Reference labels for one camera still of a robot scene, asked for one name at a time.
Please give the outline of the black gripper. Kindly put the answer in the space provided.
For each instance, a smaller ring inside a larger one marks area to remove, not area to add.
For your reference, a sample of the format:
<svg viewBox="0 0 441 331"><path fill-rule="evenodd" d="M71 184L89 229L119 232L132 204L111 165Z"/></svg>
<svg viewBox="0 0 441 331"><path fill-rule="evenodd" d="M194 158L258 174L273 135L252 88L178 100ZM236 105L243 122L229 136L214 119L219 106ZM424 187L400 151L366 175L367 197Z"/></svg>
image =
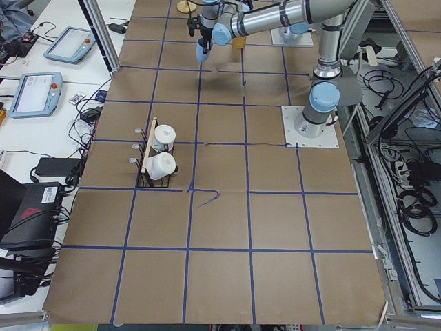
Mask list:
<svg viewBox="0 0 441 331"><path fill-rule="evenodd" d="M187 19L187 27L189 35L193 37L196 30L200 30L201 36L204 39L203 53L209 54L212 49L212 31L216 23L215 14L198 14L195 17Z"/></svg>

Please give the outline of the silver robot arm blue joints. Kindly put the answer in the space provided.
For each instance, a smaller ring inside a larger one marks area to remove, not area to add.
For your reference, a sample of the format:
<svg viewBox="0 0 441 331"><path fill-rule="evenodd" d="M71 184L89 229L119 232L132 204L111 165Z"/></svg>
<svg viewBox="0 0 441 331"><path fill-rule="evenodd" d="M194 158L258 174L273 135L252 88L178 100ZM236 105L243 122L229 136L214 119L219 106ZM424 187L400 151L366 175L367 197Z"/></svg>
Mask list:
<svg viewBox="0 0 441 331"><path fill-rule="evenodd" d="M226 46L236 37L289 28L302 34L310 31L312 48L293 48L297 68L312 65L312 83L303 108L304 118L322 124L340 100L337 87L342 75L340 42L345 21L355 1L280 1L255 9L251 1L204 1L200 14L215 14L212 46Z"/></svg>

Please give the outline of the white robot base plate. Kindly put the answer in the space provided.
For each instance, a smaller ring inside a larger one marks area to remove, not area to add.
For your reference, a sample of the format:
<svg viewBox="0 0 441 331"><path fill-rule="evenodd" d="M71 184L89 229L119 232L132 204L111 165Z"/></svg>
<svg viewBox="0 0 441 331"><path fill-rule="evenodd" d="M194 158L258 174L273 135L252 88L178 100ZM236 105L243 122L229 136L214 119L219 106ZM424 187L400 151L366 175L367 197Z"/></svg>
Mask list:
<svg viewBox="0 0 441 331"><path fill-rule="evenodd" d="M290 148L339 148L331 115L322 124L309 123L303 106L281 106L285 145Z"/></svg>

